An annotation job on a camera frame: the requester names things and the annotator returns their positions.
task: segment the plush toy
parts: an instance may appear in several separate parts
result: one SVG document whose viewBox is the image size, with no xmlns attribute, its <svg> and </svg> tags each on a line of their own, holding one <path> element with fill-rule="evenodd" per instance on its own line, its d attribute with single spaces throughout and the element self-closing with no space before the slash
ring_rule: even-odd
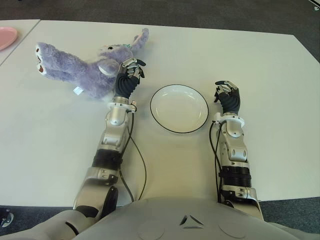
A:
<svg viewBox="0 0 320 240">
<path fill-rule="evenodd" d="M 102 98 L 113 89 L 120 64 L 132 58 L 148 40 L 149 30 L 134 37 L 132 44 L 105 45 L 95 61 L 60 51 L 50 44 L 38 42 L 35 54 L 40 61 L 38 71 L 45 77 L 72 83 L 93 98 Z"/>
</svg>

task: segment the black cable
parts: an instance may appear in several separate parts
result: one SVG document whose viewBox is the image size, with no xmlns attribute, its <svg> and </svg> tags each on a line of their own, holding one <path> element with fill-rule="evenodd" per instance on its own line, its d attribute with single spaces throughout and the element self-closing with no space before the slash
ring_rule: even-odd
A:
<svg viewBox="0 0 320 240">
<path fill-rule="evenodd" d="M 126 148 L 127 148 L 127 146 L 128 146 L 128 143 L 129 143 L 129 141 L 130 141 L 130 138 L 131 138 L 132 131 L 133 131 L 133 129 L 134 129 L 135 115 L 134 115 L 133 112 L 132 112 L 131 115 L 132 115 L 131 129 L 130 129 L 130 132 L 129 132 L 129 137 L 128 137 L 125 145 L 124 145 L 124 148 L 123 148 L 123 151 L 122 151 L 122 154 L 121 154 L 121 158 L 123 157 L 123 155 L 124 155 L 124 153 L 125 153 L 125 150 L 126 150 Z M 121 178 L 121 180 L 122 180 L 122 182 L 123 182 L 123 185 L 124 185 L 125 189 L 127 190 L 127 192 L 128 192 L 129 195 L 130 195 L 131 202 L 134 202 L 134 201 L 135 201 L 134 196 L 132 195 L 131 190 L 130 190 L 130 188 L 128 187 L 128 185 L 127 185 L 127 183 L 126 183 L 126 181 L 125 181 L 125 179 L 124 179 L 124 176 L 123 176 L 123 174 L 122 174 L 121 164 L 120 164 L 120 166 L 119 166 L 119 175 L 120 175 L 120 178 Z"/>
<path fill-rule="evenodd" d="M 140 150 L 139 150 L 139 148 L 138 148 L 135 140 L 132 138 L 132 136 L 131 136 L 130 138 L 131 138 L 133 144 L 134 144 L 135 147 L 136 147 L 136 150 L 138 151 L 138 153 L 139 153 L 139 155 L 140 155 L 140 157 L 141 157 L 141 160 L 142 160 L 142 162 L 143 162 L 143 167 L 144 167 L 144 184 L 143 184 L 143 188 L 142 188 L 142 191 L 141 191 L 141 193 L 140 193 L 140 196 L 139 196 L 139 198 L 138 198 L 138 200 L 140 200 L 141 197 L 142 197 L 142 195 L 144 194 L 145 187 L 146 187 L 146 184 L 147 184 L 147 167 L 146 167 L 146 163 L 145 163 L 144 157 L 142 156 L 142 154 L 141 154 L 141 152 L 140 152 Z"/>
<path fill-rule="evenodd" d="M 210 126 L 210 130 L 209 130 L 209 141 L 210 141 L 210 145 L 211 145 L 211 148 L 213 150 L 213 153 L 214 153 L 214 172 L 215 172 L 215 186 L 216 186 L 216 194 L 217 194 L 217 197 L 218 197 L 218 203 L 219 203 L 219 189 L 218 189 L 218 177 L 217 177 L 217 161 L 216 161 L 216 150 L 214 148 L 214 145 L 212 143 L 212 139 L 211 139 L 211 131 L 212 131 L 212 128 L 214 126 L 214 122 L 212 121 L 212 124 Z"/>
<path fill-rule="evenodd" d="M 216 153 L 217 153 L 217 149 L 218 149 L 218 143 L 219 143 L 219 139 L 220 139 L 220 133 L 221 133 L 222 125 L 225 124 L 225 123 L 226 123 L 226 121 L 224 121 L 222 124 L 220 123 L 220 129 L 219 129 L 219 133 L 218 133 L 218 137 L 217 137 L 216 145 L 215 145 L 215 152 Z M 220 161 L 218 159 L 218 156 L 216 157 L 216 159 L 217 159 L 218 164 L 220 165 Z M 222 176 L 220 176 L 219 192 L 218 192 L 218 194 L 219 194 L 218 200 L 220 201 L 220 203 L 221 203 L 221 188 L 222 188 Z"/>
<path fill-rule="evenodd" d="M 218 163 L 218 167 L 219 167 L 219 172 L 222 171 L 222 168 L 221 168 L 221 164 L 220 164 L 220 161 L 219 161 L 219 158 L 218 158 L 218 155 L 217 155 L 217 149 L 218 149 L 221 129 L 222 129 L 222 126 L 223 126 L 224 123 L 225 123 L 225 121 L 222 124 L 220 123 L 220 128 L 219 128 L 219 133 L 218 133 L 218 137 L 217 137 L 216 147 L 214 147 L 214 144 L 212 142 L 212 137 L 211 137 L 212 128 L 213 128 L 213 126 L 215 124 L 213 121 L 212 121 L 212 124 L 210 126 L 210 130 L 209 130 L 209 141 L 210 141 L 210 145 L 211 145 L 212 151 L 214 153 L 215 186 L 216 186 L 216 193 L 217 193 L 218 203 L 221 203 L 220 190 L 221 190 L 221 187 L 222 187 L 222 177 L 220 177 L 220 182 L 219 182 L 219 187 L 218 187 L 217 163 Z"/>
</svg>

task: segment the white table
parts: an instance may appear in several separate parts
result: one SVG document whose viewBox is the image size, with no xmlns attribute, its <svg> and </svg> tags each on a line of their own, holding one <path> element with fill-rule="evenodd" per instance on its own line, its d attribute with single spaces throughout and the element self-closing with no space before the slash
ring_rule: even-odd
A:
<svg viewBox="0 0 320 240">
<path fill-rule="evenodd" d="M 21 41 L 28 35 L 35 25 L 39 22 L 39 19 L 32 20 L 1 20 L 0 27 L 12 27 L 18 31 L 18 37 L 13 44 L 9 47 L 0 50 L 0 66 L 5 59 L 11 54 L 13 50 L 21 43 Z"/>
<path fill-rule="evenodd" d="M 0 205 L 71 206 L 104 130 L 106 104 L 73 85 L 41 76 L 35 44 L 42 41 L 88 59 L 99 46 L 129 44 L 142 25 L 41 21 L 0 67 Z M 144 197 L 216 198 L 208 131 L 215 81 L 238 85 L 240 116 L 253 187 L 260 200 L 320 196 L 320 67 L 292 35 L 148 26 L 138 55 L 146 79 L 134 92 L 133 137 L 147 166 Z M 198 90 L 209 118 L 196 132 L 172 133 L 156 123 L 149 104 L 159 88 Z M 130 144 L 123 174 L 134 196 L 144 170 Z M 129 202 L 118 185 L 119 205 Z"/>
</svg>

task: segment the gray carpet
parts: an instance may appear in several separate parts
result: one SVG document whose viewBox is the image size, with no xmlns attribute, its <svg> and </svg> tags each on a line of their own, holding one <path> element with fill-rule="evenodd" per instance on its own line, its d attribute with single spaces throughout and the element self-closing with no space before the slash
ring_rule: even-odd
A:
<svg viewBox="0 0 320 240">
<path fill-rule="evenodd" d="M 307 233 L 320 233 L 320 197 L 260 202 L 266 222 L 281 224 Z M 13 222 L 0 228 L 0 236 L 23 231 L 71 207 L 9 207 Z"/>
<path fill-rule="evenodd" d="M 320 10 L 308 0 L 1 0 L 0 20 L 10 19 L 292 34 L 320 59 Z"/>
<path fill-rule="evenodd" d="M 42 19 L 128 23 L 292 34 L 320 60 L 320 11 L 307 0 L 0 0 L 0 20 Z M 65 210 L 10 207 L 22 231 Z M 267 222 L 320 232 L 320 198 L 261 203 Z"/>
</svg>

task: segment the robot forearm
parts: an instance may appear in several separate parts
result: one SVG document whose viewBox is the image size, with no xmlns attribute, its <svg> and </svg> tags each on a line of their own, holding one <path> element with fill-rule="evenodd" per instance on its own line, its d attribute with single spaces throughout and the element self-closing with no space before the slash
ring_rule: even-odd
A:
<svg viewBox="0 0 320 240">
<path fill-rule="evenodd" d="M 137 109 L 135 102 L 129 104 L 129 97 L 140 83 L 140 76 L 144 77 L 139 65 L 146 64 L 130 58 L 120 66 L 115 95 L 108 104 L 110 111 L 105 117 L 105 131 L 73 205 L 73 209 L 97 221 L 116 209 L 118 190 L 113 185 L 118 181 L 118 169 L 128 142 L 128 113 L 133 114 Z"/>
<path fill-rule="evenodd" d="M 216 101 L 220 100 L 223 114 L 216 113 L 213 122 L 217 131 L 222 179 L 219 194 L 224 203 L 263 219 L 256 190 L 252 188 L 248 150 L 244 143 L 242 127 L 245 121 L 238 116 L 240 109 L 239 89 L 229 81 L 219 81 Z"/>
</svg>

